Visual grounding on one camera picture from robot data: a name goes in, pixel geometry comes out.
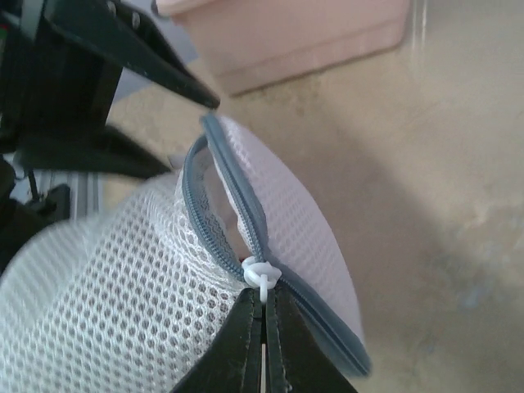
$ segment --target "floor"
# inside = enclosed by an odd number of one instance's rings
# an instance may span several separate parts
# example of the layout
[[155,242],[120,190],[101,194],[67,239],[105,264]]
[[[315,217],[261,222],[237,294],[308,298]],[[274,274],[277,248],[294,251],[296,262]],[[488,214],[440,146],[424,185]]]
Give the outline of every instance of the floor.
[[[360,392],[523,391],[523,36],[521,0],[415,1],[401,47],[224,97],[337,235],[374,362]],[[200,114],[149,86],[111,118],[167,156]],[[133,187],[111,179],[107,205]]]

